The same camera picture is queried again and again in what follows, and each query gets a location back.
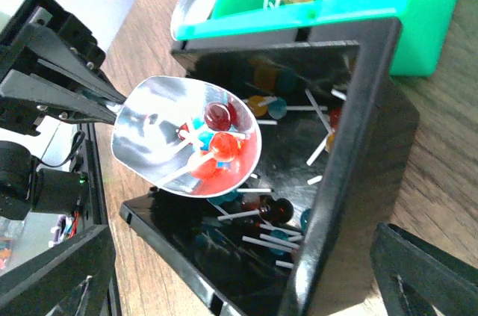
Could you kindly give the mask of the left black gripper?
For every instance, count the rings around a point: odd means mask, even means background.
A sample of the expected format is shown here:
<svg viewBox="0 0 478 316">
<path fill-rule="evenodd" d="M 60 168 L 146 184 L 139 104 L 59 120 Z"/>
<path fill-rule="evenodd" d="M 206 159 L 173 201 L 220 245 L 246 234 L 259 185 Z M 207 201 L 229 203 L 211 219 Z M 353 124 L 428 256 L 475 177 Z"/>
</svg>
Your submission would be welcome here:
<svg viewBox="0 0 478 316">
<path fill-rule="evenodd" d="M 104 60 L 92 32 L 55 0 L 24 0 L 1 30 L 1 127 L 37 136 L 45 117 L 113 125 L 102 100 L 125 97 L 106 83 Z"/>
</svg>

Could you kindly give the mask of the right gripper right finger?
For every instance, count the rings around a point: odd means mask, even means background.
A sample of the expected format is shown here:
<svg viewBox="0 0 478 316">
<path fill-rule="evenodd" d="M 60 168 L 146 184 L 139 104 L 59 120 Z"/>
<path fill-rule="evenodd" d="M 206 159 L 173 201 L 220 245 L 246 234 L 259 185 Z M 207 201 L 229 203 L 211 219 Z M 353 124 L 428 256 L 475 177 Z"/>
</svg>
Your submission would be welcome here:
<svg viewBox="0 0 478 316">
<path fill-rule="evenodd" d="M 476 315 L 477 269 L 391 223 L 379 223 L 370 249 L 389 315 Z"/>
</svg>

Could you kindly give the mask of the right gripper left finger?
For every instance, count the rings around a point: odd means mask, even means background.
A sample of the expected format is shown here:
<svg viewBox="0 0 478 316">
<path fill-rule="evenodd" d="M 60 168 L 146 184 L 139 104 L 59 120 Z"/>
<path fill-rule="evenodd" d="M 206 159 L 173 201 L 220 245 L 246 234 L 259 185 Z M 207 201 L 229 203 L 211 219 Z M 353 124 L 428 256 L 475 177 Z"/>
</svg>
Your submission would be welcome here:
<svg viewBox="0 0 478 316">
<path fill-rule="evenodd" d="M 108 225 L 92 225 L 1 276 L 2 315 L 120 315 Z"/>
</svg>

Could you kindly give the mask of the silver metal scoop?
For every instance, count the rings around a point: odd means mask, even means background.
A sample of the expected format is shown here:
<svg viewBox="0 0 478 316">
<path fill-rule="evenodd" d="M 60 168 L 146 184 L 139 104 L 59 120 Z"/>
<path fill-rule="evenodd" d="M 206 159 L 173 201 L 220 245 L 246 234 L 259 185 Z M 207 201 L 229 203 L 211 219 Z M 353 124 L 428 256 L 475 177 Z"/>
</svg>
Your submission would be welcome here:
<svg viewBox="0 0 478 316">
<path fill-rule="evenodd" d="M 154 186 L 209 198 L 241 186 L 258 165 L 262 137 L 245 101 L 206 81 L 166 75 L 138 84 L 114 115 L 114 157 Z"/>
</svg>

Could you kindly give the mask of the black lollipop bin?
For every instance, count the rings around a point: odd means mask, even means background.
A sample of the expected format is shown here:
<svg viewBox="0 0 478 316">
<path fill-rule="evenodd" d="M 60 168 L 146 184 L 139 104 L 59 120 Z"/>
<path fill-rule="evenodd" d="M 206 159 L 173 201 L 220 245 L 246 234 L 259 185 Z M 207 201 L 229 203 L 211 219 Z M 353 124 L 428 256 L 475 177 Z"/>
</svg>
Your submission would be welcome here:
<svg viewBox="0 0 478 316">
<path fill-rule="evenodd" d="M 419 120 L 388 76 L 400 30 L 387 17 L 174 44 L 189 77 L 239 97 L 267 91 L 340 109 L 335 145 L 312 165 L 327 133 L 315 112 L 261 129 L 255 171 L 286 208 L 277 226 L 303 234 L 284 267 L 253 243 L 258 217 L 219 221 L 210 202 L 154 188 L 122 204 L 121 218 L 214 314 L 328 315 L 365 298 L 373 233 L 391 214 Z"/>
</svg>

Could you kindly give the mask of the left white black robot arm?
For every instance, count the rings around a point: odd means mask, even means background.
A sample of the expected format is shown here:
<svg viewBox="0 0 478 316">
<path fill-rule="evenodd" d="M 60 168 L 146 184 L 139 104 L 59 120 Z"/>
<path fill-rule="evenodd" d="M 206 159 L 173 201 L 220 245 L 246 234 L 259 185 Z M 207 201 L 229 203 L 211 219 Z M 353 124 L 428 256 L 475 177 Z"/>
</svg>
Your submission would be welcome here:
<svg viewBox="0 0 478 316">
<path fill-rule="evenodd" d="M 82 126 L 111 124 L 125 97 L 101 69 L 105 53 L 74 14 L 55 0 L 24 0 L 1 29 L 1 127 L 40 134 L 46 117 Z M 50 163 L 13 141 L 1 142 L 1 272 L 28 214 L 58 214 L 54 229 L 75 234 L 90 195 L 81 153 L 87 133 L 77 131 L 63 163 Z"/>
</svg>

